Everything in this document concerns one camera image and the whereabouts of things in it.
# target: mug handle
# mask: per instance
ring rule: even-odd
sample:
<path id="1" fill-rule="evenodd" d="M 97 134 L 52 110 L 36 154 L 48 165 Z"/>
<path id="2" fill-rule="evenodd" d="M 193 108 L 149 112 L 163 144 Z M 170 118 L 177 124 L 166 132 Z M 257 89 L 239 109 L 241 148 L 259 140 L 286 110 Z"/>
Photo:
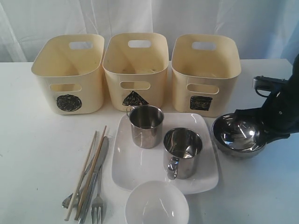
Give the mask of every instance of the mug handle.
<path id="1" fill-rule="evenodd" d="M 174 179 L 177 178 L 177 175 L 178 175 L 178 162 L 179 162 L 179 158 L 172 157 L 170 162 L 168 163 L 168 166 L 167 166 L 168 179 L 174 180 Z"/>
<path id="2" fill-rule="evenodd" d="M 130 113 L 132 112 L 132 110 L 135 109 L 136 107 L 137 107 L 137 106 L 127 106 L 127 108 L 126 108 L 126 113 L 127 113 L 127 117 L 128 117 L 128 118 L 130 117 L 129 115 L 130 115 Z"/>

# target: black label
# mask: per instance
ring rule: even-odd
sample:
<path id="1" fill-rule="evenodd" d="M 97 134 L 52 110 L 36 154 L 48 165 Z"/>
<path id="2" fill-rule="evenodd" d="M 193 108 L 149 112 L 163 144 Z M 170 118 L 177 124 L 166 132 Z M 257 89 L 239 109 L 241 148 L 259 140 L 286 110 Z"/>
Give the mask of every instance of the black label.
<path id="1" fill-rule="evenodd" d="M 124 106 L 141 106 L 141 105 L 148 105 L 149 103 L 146 102 L 137 92 L 131 91 L 129 95 L 123 100 L 122 104 Z"/>
<path id="2" fill-rule="evenodd" d="M 79 97 L 73 95 L 63 95 L 57 97 L 57 106 L 62 111 L 76 111 L 82 107 L 82 102 Z"/>
<path id="3" fill-rule="evenodd" d="M 192 96 L 190 98 L 190 109 L 208 111 L 212 102 L 211 97 Z"/>

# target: stainless steel bowl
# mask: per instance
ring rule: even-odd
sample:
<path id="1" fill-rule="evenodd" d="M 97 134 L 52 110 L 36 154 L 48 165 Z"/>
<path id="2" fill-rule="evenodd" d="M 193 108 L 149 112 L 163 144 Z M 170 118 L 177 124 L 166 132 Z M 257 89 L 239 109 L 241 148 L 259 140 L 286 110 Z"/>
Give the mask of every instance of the stainless steel bowl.
<path id="1" fill-rule="evenodd" d="M 233 113 L 220 116 L 213 123 L 212 133 L 219 150 L 235 158 L 251 158 L 266 145 L 258 125 Z"/>

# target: white table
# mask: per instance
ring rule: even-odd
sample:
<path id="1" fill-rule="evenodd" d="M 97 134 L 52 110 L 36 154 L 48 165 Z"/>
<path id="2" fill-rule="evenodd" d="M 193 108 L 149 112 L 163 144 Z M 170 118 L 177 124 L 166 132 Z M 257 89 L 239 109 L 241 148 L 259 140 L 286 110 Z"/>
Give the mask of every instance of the white table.
<path id="1" fill-rule="evenodd" d="M 288 79 L 284 59 L 242 60 L 227 111 L 259 107 L 264 99 L 251 88 L 258 75 Z M 65 223 L 61 201 L 74 188 L 93 132 L 108 126 L 110 149 L 103 170 L 105 224 L 122 224 L 128 191 L 111 178 L 113 142 L 123 112 L 111 105 L 86 115 L 61 116 L 48 107 L 32 63 L 0 63 L 0 223 Z M 167 91 L 164 112 L 175 112 Z M 214 119 L 206 118 L 211 126 Z M 234 161 L 217 150 L 219 183 L 186 196 L 190 224 L 297 224 L 299 222 L 299 135 L 267 146 L 257 157 Z"/>

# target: black circle sticker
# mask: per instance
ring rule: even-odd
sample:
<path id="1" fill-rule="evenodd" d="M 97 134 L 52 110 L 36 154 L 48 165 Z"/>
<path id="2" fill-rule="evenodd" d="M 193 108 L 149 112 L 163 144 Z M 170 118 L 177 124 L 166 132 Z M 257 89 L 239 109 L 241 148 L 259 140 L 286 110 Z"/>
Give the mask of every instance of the black circle sticker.
<path id="1" fill-rule="evenodd" d="M 62 111 L 76 111 L 82 107 L 82 102 L 79 97 L 73 95 L 63 95 L 57 97 L 57 106 Z"/>

